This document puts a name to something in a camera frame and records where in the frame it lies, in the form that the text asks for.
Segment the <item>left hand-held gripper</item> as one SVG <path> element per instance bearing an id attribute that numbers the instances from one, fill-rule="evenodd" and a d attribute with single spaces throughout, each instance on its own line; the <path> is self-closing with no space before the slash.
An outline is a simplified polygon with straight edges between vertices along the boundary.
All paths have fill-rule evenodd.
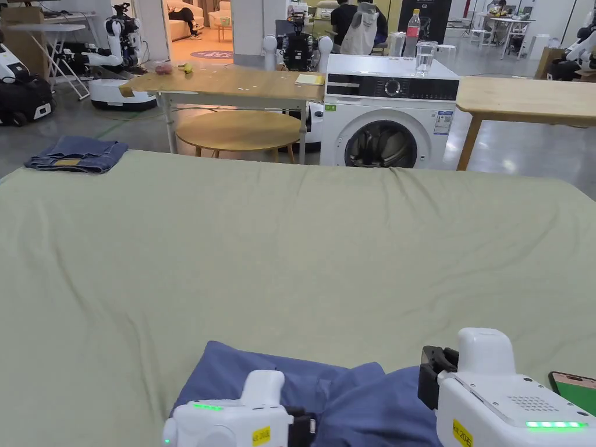
<path id="1" fill-rule="evenodd" d="M 283 406 L 285 376 L 254 370 L 240 399 L 189 401 L 174 409 L 162 431 L 162 446 L 311 446 L 314 413 Z"/>

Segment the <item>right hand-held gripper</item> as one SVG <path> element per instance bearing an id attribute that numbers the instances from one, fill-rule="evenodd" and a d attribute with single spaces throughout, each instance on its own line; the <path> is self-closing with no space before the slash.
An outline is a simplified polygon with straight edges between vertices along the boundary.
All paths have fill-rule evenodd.
<path id="1" fill-rule="evenodd" d="M 501 331 L 464 328 L 457 349 L 423 347 L 418 398 L 443 446 L 594 446 L 594 379 L 558 371 L 548 379 L 516 371 Z"/>

